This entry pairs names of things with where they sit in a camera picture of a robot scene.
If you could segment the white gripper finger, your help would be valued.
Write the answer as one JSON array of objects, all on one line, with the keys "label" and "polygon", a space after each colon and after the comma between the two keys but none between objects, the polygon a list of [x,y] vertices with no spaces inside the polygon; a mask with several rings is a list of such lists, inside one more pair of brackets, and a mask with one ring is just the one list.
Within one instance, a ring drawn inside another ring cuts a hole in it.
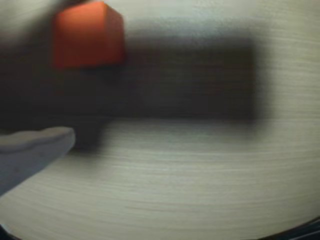
[{"label": "white gripper finger", "polygon": [[1,134],[0,195],[64,157],[75,142],[75,130],[65,126]]}]

